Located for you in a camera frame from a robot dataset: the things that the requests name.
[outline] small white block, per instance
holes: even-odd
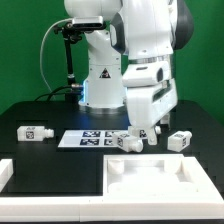
[[[108,160],[108,172],[111,174],[124,173],[124,160],[122,159]]]
[[[190,139],[192,137],[189,131],[178,131],[168,138],[168,150],[180,152],[188,145],[190,145]]]

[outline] robot logo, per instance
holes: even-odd
[[[105,68],[100,76],[101,79],[110,79],[110,74],[109,72],[107,71],[107,69]]]

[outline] white container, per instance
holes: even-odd
[[[43,141],[44,138],[53,138],[54,130],[44,126],[21,126],[17,130],[18,141]]]

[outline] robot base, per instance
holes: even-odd
[[[90,106],[80,105],[79,110],[87,113],[93,114],[119,114],[127,112],[127,108],[125,106],[117,107],[117,108],[94,108]]]

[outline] white cube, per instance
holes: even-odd
[[[188,145],[190,145],[190,139],[192,133],[190,131],[178,131],[168,138],[168,150],[180,152]]]

